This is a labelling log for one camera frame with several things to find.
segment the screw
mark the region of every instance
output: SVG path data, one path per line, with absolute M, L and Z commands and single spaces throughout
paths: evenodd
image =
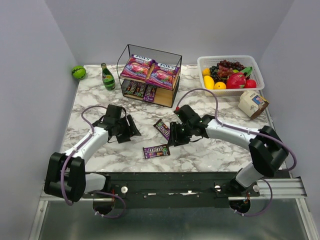
M 121 188 L 121 192 L 122 192 L 123 194 L 126 194 L 126 193 L 128 192 L 128 188 L 127 188 L 126 186 L 123 186 L 123 187 Z
M 220 193 L 221 192 L 221 187 L 219 185 L 215 185 L 214 186 L 214 189 L 217 193 Z
M 254 185 L 252 187 L 253 191 L 255 191 L 256 193 L 258 193 L 260 191 L 260 187 L 258 185 Z

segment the marble table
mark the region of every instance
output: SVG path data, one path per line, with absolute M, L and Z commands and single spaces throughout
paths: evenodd
M 177 116 L 173 110 L 178 100 L 188 90 L 201 87 L 196 65 L 182 66 L 179 89 L 173 108 L 123 97 L 115 65 L 107 66 L 116 78 L 116 88 L 113 91 L 105 89 L 102 83 L 102 69 L 99 65 L 85 65 L 84 67 L 87 70 L 87 77 L 79 82 L 62 150 L 65 151 L 74 146 L 89 131 L 88 124 L 81 118 L 81 112 L 92 105 L 123 106 L 127 113 L 132 115 L 142 135 L 134 136 L 131 141 L 121 144 L 118 142 L 105 144 L 88 161 L 86 171 L 231 172 L 238 171 L 251 162 L 250 153 L 247 150 L 223 140 L 205 138 L 187 145 L 171 147 L 170 156 L 144 158 L 143 147 L 167 143 L 153 124 L 159 119 L 162 119 L 168 126 L 170 122 L 176 121 Z M 270 125 L 265 112 L 257 119 L 250 120 L 238 108 L 238 96 L 219 97 L 218 101 L 218 116 L 226 123 L 246 128 L 261 128 L 264 125 Z M 181 104 L 189 104 L 200 116 L 213 115 L 215 110 L 215 99 L 206 97 L 203 91 L 190 93 Z M 104 113 L 104 109 L 95 108 L 90 109 L 85 116 L 93 123 Z

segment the orange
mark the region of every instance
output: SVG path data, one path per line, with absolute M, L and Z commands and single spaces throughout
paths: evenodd
M 214 90 L 216 89 L 226 89 L 227 86 L 224 82 L 222 81 L 218 81 L 215 85 L 214 85 Z

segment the fruit basket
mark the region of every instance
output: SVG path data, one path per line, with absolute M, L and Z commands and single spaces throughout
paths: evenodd
M 253 90 L 259 91 L 265 87 L 264 79 L 259 70 L 258 64 L 252 56 L 249 55 L 226 55 L 226 56 L 201 56 L 197 60 L 199 77 L 201 81 L 201 85 L 205 88 L 203 70 L 206 68 L 210 68 L 212 66 L 216 66 L 220 61 L 227 60 L 229 62 L 239 62 L 241 65 L 245 67 L 252 67 L 252 72 L 250 74 L 250 79 L 255 80 L 256 87 L 255 88 L 233 88 L 233 89 L 213 89 L 211 90 L 217 96 L 239 96 L 244 91 Z M 204 92 L 207 97 L 212 97 L 209 92 Z

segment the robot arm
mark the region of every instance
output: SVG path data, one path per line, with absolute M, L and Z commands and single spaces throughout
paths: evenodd
M 121 117 L 122 111 L 125 112 L 124 117 Z M 118 143 L 124 143 L 130 141 L 132 136 L 141 135 L 133 118 L 126 114 L 125 109 L 111 104 L 108 105 L 105 115 L 92 126 L 93 133 L 90 130 L 74 147 L 64 153 L 55 152 L 51 155 L 44 183 L 46 194 L 62 197 L 61 174 L 64 174 L 63 184 L 70 201 L 77 202 L 84 193 L 104 189 L 108 184 L 106 176 L 98 173 L 86 174 L 85 165 L 88 160 L 113 136 L 117 138 Z M 69 171 L 62 173 L 63 163 L 68 157 L 70 157 L 67 164 Z
M 255 181 L 265 176 L 274 177 L 289 154 L 274 141 L 251 134 L 258 132 L 280 140 L 270 126 L 264 126 L 262 129 L 244 128 L 247 130 L 245 133 L 236 130 L 236 128 L 242 127 L 234 124 L 228 125 L 235 127 L 235 129 L 218 124 L 214 116 L 205 115 L 201 118 L 189 105 L 182 106 L 174 113 L 177 114 L 182 124 L 170 123 L 169 146 L 184 145 L 191 142 L 192 136 L 200 136 L 224 140 L 250 151 L 252 163 L 241 169 L 231 181 L 231 187 L 234 191 L 243 192 Z

